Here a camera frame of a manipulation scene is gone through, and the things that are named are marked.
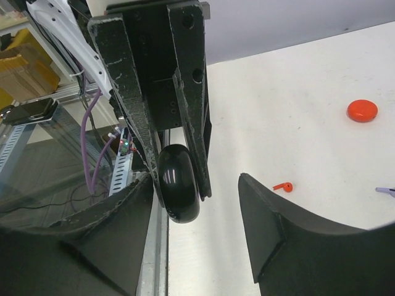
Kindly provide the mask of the black earbud charging case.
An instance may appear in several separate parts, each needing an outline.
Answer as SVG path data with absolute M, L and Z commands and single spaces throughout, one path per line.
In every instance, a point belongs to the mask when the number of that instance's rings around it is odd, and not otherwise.
M 158 173 L 164 207 L 171 220 L 180 224 L 195 220 L 200 203 L 189 150 L 181 144 L 164 147 Z

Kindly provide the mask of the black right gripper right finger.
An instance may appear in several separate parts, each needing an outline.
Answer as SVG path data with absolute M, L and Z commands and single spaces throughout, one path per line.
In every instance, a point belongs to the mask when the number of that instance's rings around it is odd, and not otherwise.
M 247 173 L 238 193 L 262 295 L 393 295 L 394 225 L 365 230 L 318 216 Z

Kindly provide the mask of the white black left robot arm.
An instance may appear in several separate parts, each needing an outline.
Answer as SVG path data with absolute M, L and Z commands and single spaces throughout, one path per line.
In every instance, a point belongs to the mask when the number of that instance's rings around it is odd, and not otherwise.
M 207 154 L 211 133 L 201 1 L 25 1 L 33 20 L 81 63 L 116 101 L 137 136 L 155 185 L 159 133 L 183 128 L 197 195 L 212 195 Z

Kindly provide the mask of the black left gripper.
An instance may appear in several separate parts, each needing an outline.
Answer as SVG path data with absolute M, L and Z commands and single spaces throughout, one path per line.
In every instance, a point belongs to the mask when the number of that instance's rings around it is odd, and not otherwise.
M 88 30 L 160 197 L 158 131 L 183 127 L 199 195 L 212 195 L 204 21 L 199 1 L 129 1 L 107 6 Z

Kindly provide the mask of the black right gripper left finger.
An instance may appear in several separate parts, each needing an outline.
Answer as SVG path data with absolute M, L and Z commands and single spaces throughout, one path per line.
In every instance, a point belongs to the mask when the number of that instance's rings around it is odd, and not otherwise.
M 1 228 L 2 295 L 134 295 L 154 195 L 149 173 L 47 228 Z

